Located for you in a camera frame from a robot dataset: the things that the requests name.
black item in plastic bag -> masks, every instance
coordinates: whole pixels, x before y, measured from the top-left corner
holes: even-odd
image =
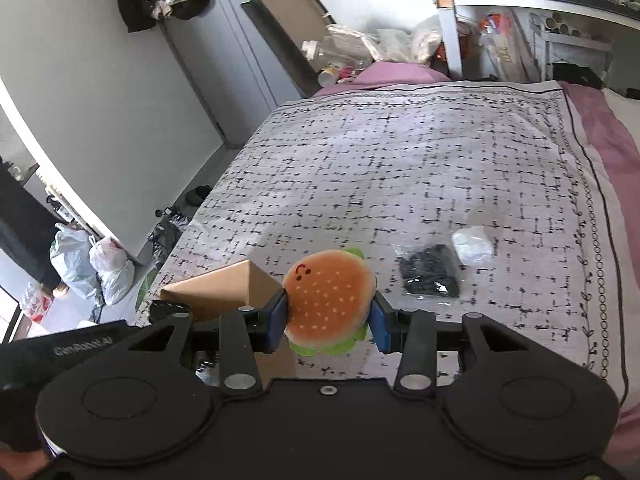
[[[454,261],[451,249],[444,244],[399,257],[398,267],[404,290],[409,294],[457,298],[460,287]]]

black pants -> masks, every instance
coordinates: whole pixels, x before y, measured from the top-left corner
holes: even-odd
[[[0,249],[50,289],[60,283],[49,259],[58,221],[7,170],[0,168]]]

white blanket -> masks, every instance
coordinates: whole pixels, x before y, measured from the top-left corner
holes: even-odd
[[[461,296],[450,304],[406,298],[394,248],[424,248],[468,225],[485,226],[494,262],[461,271]],[[640,303],[625,239],[600,159],[555,82],[394,86],[274,111],[150,296],[245,258],[279,278],[305,254],[357,246],[396,308],[454,321],[487,314],[587,366],[632,405],[638,365],[620,320],[623,304]],[[138,322],[147,315],[145,307]],[[368,341],[349,357],[302,358],[298,373],[393,378],[398,362]],[[441,378],[456,371],[443,354]]]

door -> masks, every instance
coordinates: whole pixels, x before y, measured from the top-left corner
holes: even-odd
[[[299,99],[280,62],[244,14],[247,0],[212,0],[201,16],[167,29],[230,148],[242,146],[267,115]]]

cardboard box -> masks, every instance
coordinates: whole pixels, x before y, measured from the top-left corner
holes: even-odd
[[[280,288],[280,283],[260,267],[243,260],[171,283],[160,291],[160,297],[188,304],[196,321],[206,321],[241,306],[260,310]],[[273,354],[256,353],[255,360],[264,386],[272,378],[295,377],[296,358],[286,337]]]

